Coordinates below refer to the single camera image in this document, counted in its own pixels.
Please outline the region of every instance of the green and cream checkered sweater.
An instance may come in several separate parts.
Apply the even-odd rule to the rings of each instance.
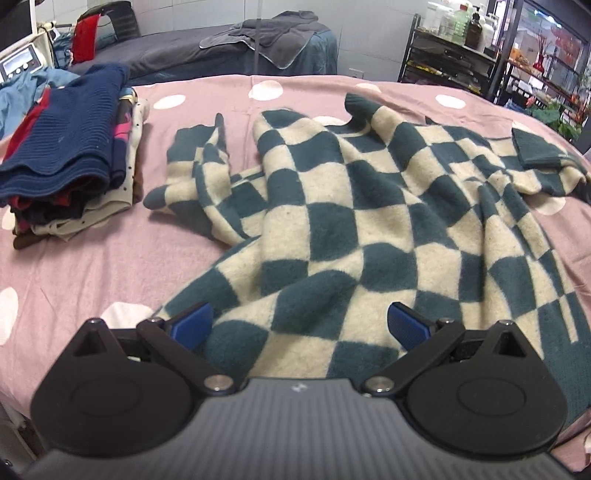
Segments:
[[[491,140],[414,125],[352,94],[345,107],[352,120],[335,127],[264,112],[254,126],[262,166],[234,176],[221,115],[178,131],[168,182],[144,204],[233,248],[160,315],[211,302],[203,353],[235,378],[354,381],[401,353],[386,324],[393,301],[468,329],[513,319],[574,420],[591,398],[591,335],[522,196],[588,201],[578,159],[523,130]]]

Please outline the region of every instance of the bed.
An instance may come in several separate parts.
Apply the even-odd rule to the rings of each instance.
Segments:
[[[415,123],[428,118],[489,138],[506,137],[512,128],[519,128],[574,152],[535,119],[446,87],[360,83],[340,76],[231,75],[137,87],[138,96],[151,105],[138,150],[144,190],[166,182],[167,150],[180,128],[211,125],[220,112],[228,132],[229,164],[237,173],[260,162],[251,132],[262,111],[287,106],[322,125],[343,125],[350,119],[343,107],[348,92],[386,104]],[[581,161],[589,168],[585,159]],[[591,318],[591,206],[574,197],[544,194],[529,202],[564,263],[586,317]],[[142,205],[68,243],[51,239],[21,252],[12,250],[11,214],[4,209],[0,218],[0,400],[25,415],[37,385],[85,319],[100,316],[111,327],[135,326],[227,249],[219,241],[196,235],[177,218]],[[584,329],[578,328],[582,335]],[[577,339],[569,343],[568,335],[566,342],[565,348],[579,345]],[[571,386],[580,395],[589,388]],[[554,453],[571,470],[587,465],[584,445],[590,432],[591,412],[583,409],[561,434]]]
[[[216,75],[254,72],[254,52],[245,44],[200,50],[202,39],[227,30],[230,25],[192,28],[133,38],[113,44],[96,53],[94,60],[72,65],[69,70],[82,74],[95,63],[120,62],[129,66],[130,86],[174,82]],[[314,33],[310,41],[285,69],[260,57],[258,73],[274,76],[336,74],[338,47],[335,34],[327,30]]]

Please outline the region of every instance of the folded clothes stack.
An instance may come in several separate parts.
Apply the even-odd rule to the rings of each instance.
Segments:
[[[136,151],[148,107],[127,79],[126,67],[108,64],[47,89],[14,132],[0,206],[15,215],[15,249],[51,235],[67,241],[141,200]]]

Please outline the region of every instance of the white polka dot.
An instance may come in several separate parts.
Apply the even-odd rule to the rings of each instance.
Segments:
[[[10,209],[6,209],[4,212],[4,216],[2,217],[2,230],[10,230],[14,228],[16,224],[16,219],[14,217],[14,213],[10,211]]]
[[[116,301],[111,304],[100,316],[109,328],[135,328],[154,311],[146,305],[138,303],[125,303]]]
[[[275,100],[283,95],[283,87],[279,82],[275,80],[265,80],[264,82],[257,83],[248,92],[248,98],[254,98],[265,102],[266,100]]]
[[[334,116],[317,116],[314,118],[314,120],[316,122],[318,122],[320,125],[344,125],[347,122],[344,120],[339,120],[338,118],[335,118]]]
[[[18,295],[14,288],[0,291],[0,345],[10,337],[12,327],[18,316]]]
[[[184,103],[186,97],[184,95],[171,95],[168,97],[161,98],[154,104],[156,110],[167,110]]]
[[[527,204],[542,215],[555,215],[566,205],[566,198],[552,197],[547,193],[538,193],[526,197]]]
[[[380,90],[379,87],[373,83],[358,83],[355,86],[359,88],[365,88],[366,90],[373,90],[374,92],[382,92],[382,90]]]
[[[452,97],[449,95],[437,95],[435,97],[441,105],[446,106],[448,108],[455,108],[457,110],[462,109],[466,106],[466,102],[464,100],[460,100],[459,98]]]

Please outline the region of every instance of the wall outlet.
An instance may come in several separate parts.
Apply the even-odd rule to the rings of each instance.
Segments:
[[[349,69],[349,76],[350,77],[353,77],[356,79],[362,79],[364,74],[365,74],[365,72],[362,72],[361,70]]]

